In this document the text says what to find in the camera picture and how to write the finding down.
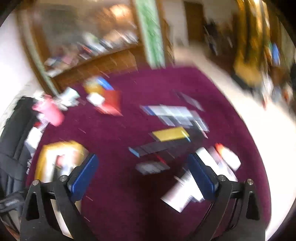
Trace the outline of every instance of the blue gripper pad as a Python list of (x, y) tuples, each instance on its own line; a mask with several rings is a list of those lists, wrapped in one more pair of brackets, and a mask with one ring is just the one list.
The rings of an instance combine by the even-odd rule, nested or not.
[(98, 165), (98, 157), (95, 154), (89, 154), (83, 163), (71, 172), (67, 185), (71, 192), (72, 202), (82, 199)]
[(206, 166), (196, 153), (188, 155), (186, 161), (204, 199), (214, 201), (219, 184), (213, 174), (214, 171), (209, 166)]

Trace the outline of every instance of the tile floor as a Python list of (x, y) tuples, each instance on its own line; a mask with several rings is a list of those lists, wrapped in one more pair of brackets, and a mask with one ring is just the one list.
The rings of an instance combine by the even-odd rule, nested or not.
[(271, 192), (271, 221), (266, 240), (278, 229), (296, 197), (296, 120), (287, 106), (260, 101), (243, 91), (226, 73), (207, 59), (204, 46), (176, 47), (176, 64), (194, 64), (211, 79), (246, 123), (262, 157)]

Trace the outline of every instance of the wooden door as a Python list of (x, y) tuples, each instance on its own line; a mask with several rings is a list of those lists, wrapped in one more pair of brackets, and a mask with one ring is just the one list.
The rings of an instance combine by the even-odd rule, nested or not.
[(200, 3), (184, 2), (188, 41), (189, 42), (202, 42), (204, 40), (204, 12), (203, 5)]

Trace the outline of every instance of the red book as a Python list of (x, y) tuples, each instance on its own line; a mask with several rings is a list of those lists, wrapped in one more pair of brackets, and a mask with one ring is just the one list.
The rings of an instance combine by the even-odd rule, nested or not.
[(104, 103), (97, 106), (96, 109), (103, 114), (122, 116), (120, 112), (121, 92), (115, 90), (105, 90), (104, 98)]

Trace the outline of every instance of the pink object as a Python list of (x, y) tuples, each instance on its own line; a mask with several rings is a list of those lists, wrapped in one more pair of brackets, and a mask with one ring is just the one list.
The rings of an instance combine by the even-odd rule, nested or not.
[(53, 102), (50, 95), (45, 95), (44, 101), (39, 101), (32, 109), (43, 113), (45, 118), (54, 126), (59, 126), (64, 120), (63, 113)]

